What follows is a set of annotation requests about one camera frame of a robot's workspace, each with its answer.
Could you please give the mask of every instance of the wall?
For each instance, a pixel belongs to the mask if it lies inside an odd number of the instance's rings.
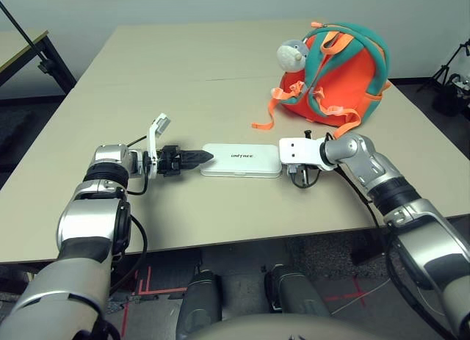
[[[391,77],[433,74],[461,42],[460,36],[470,30],[470,0],[2,1],[23,27],[50,31],[76,77],[83,74],[120,24],[269,18],[350,21],[368,26],[385,38],[391,49]],[[12,26],[0,15],[0,30],[10,29]],[[162,42],[171,44],[178,40]],[[59,93],[53,80],[36,68],[36,62],[0,87],[0,98]]]

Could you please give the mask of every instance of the table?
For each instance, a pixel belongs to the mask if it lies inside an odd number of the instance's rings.
[[[48,38],[47,30],[27,29],[25,31],[38,50],[54,62],[55,72],[51,75],[65,94],[75,86],[76,80],[67,68],[54,45]],[[0,86],[13,77],[22,67],[37,55],[18,31],[0,32]]]
[[[277,111],[267,121],[270,89],[281,71],[275,50],[308,21],[122,26],[63,101],[0,191],[0,261],[55,258],[57,221],[83,179],[95,148],[131,142],[160,112],[172,120],[157,141],[198,149],[208,142],[276,144],[331,127]],[[358,130],[395,163],[445,216],[468,214],[467,158],[396,88]],[[142,182],[130,180],[129,189]],[[367,210],[335,173],[302,190],[279,178],[214,178],[198,170],[158,177],[130,197],[149,250],[346,231],[373,226]],[[133,230],[128,252],[142,247]]]

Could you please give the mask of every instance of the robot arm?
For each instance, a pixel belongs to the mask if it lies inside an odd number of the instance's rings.
[[[164,114],[153,122],[151,145],[169,122]],[[113,257],[130,241],[129,179],[178,175],[211,158],[205,151],[180,151],[175,145],[158,153],[154,149],[150,156],[126,145],[98,147],[60,217],[57,260],[28,285],[1,324],[0,339],[108,339],[108,334],[118,339],[104,314]]]
[[[280,154],[293,173],[300,164],[321,170],[345,164],[383,215],[416,285],[436,290],[454,334],[469,331],[468,243],[384,155],[375,151],[369,138],[354,133],[329,141],[283,138]]]

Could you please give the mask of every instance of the stuffed animal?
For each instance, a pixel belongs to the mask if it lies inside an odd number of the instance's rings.
[[[306,66],[308,47],[300,40],[287,40],[279,47],[277,56],[280,67],[289,73],[303,70]]]

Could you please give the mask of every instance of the orange backpack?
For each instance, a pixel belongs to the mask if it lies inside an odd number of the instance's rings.
[[[388,49],[374,32],[351,23],[311,26],[315,29],[302,40],[305,59],[296,55],[305,68],[285,72],[272,90],[271,123],[252,123],[253,128],[271,129],[281,103],[310,122],[339,127],[333,134],[338,138],[369,118],[390,86]]]

